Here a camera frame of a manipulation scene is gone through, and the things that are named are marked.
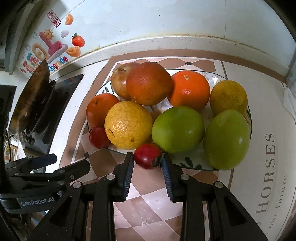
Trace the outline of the red cherry tomato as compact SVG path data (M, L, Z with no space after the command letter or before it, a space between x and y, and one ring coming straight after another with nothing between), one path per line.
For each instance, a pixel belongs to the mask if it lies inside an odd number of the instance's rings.
M143 169L151 170L159 166L161 149L155 144L144 144L135 149L133 160Z
M106 148L110 145L110 140L103 127L96 127L90 131L89 142L97 149Z

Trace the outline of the orange tangerine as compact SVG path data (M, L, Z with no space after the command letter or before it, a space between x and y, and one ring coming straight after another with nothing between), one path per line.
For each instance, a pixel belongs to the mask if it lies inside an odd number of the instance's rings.
M119 103L116 96L110 93L99 94L88 103L86 108L86 119L90 127L104 127L105 118L109 110Z

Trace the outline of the green apple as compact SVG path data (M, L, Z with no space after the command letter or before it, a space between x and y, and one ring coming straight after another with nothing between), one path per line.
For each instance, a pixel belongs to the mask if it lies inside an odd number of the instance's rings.
M160 114L152 126L152 140L168 153L192 151L203 140L205 125L201 114L177 106Z
M230 170L245 158L250 141L244 116L234 109L219 113L208 124L203 148L209 164L218 170Z

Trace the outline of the yellow citrus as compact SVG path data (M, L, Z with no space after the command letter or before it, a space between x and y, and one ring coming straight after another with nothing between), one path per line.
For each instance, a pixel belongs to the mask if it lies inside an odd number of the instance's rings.
M133 150L147 141L152 125L152 117L143 106L133 101L121 101L107 113L104 129L113 145Z
M246 91L235 81L223 80L212 88L210 107L215 115L229 109L234 109L244 115L247 105L248 98Z

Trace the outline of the brown-red apple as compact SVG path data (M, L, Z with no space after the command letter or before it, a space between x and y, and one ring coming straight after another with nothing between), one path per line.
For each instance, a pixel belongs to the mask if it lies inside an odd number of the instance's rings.
M126 79L129 73L136 68L139 63L125 63L114 70L111 76L111 85L115 93L122 99L131 100L126 90Z

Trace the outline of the dark red-orange tangerine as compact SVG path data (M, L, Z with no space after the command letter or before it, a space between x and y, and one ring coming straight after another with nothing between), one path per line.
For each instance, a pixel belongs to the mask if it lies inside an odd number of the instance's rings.
M126 79L126 90L131 99L141 105L156 105L171 92L173 81L163 66L145 62L134 68Z

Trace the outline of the bright orange front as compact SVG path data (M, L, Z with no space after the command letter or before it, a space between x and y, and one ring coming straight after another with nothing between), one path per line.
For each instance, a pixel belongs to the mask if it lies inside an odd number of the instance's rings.
M168 101L173 106L188 106L200 112L210 98L210 85L200 73L183 70L172 75L173 88Z

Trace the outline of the black gas stove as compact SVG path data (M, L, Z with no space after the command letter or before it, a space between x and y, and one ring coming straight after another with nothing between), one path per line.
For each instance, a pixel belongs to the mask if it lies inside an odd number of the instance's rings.
M47 84L45 97L30 116L27 128L20 134L26 155L38 157L49 153L61 117L84 75Z

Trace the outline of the black frying pan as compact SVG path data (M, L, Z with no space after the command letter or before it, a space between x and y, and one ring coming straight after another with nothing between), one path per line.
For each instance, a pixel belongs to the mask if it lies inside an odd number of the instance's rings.
M11 117L9 133L17 135L26 129L37 105L45 97L49 84L49 66L43 60L25 85Z

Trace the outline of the checkered horses table mat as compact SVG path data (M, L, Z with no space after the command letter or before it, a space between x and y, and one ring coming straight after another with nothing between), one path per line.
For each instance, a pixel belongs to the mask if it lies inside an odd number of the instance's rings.
M201 110L139 104L111 75L159 73L201 91ZM164 50L115 56L82 74L65 111L61 166L85 163L84 240L283 240L295 219L294 97L269 71Z

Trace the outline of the oval floral ceramic plate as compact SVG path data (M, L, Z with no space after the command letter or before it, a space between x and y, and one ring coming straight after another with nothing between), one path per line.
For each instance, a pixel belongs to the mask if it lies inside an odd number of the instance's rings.
M185 69L166 69L168 70L168 73L170 75L173 75L177 72L180 71L186 71ZM207 71L199 71L199 70L190 70L193 72L197 72L201 75L203 75L210 86L210 90L220 81L226 80L226 77L213 73L213 72L207 72ZM111 85L111 73L107 75L106 79L104 80L102 86L99 88L98 92L96 95L102 94L102 93L110 93L117 97L120 101L123 101L121 97L115 91L113 90L113 87ZM165 110L172 108L172 106L169 104L168 99L164 99L162 102L160 102L157 105L153 106L144 106L150 113L153 111L158 111L160 113L164 112ZM210 108L210 103L208 102L205 108L201 112L201 116L203 118L205 128L208 126L210 121L214 118L214 113L212 109ZM250 113L250 108L247 106L247 111L245 113L245 119L248 123L248 131L249 131L249 138L251 140L251 135L252 135L252 119L251 119L251 113ZM108 147L106 147L107 150L117 153L117 154L122 154L126 155L127 152L131 151L134 152L135 150L124 150L116 147L113 144L110 144ZM218 169L215 169L212 167L208 160L205 157L204 150L203 150L203 140L201 143L196 147L196 149L189 151L189 152L184 152L184 153L178 153L178 154L170 154L170 159L172 162L176 165L179 165L183 168L187 169L192 169L192 170L201 170L201 171L218 171Z

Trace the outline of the white tissue paper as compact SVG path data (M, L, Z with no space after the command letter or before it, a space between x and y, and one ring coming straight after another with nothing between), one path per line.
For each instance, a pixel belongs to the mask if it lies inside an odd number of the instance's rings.
M291 114L294 120L296 120L295 97L293 96L292 92L288 87L284 90L283 106Z

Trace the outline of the black range hood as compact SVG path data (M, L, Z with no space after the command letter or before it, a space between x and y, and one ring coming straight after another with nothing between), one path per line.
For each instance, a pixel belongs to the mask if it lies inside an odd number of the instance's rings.
M43 3L1 0L1 71L14 72L26 32Z

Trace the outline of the colourful wall sticker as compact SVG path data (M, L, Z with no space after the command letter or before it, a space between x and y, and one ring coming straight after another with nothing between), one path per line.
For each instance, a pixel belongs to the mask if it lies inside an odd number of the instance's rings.
M79 26L72 11L48 9L37 14L21 47L17 69L31 77L41 62L46 61L49 72L54 73L80 57L85 38L76 29Z

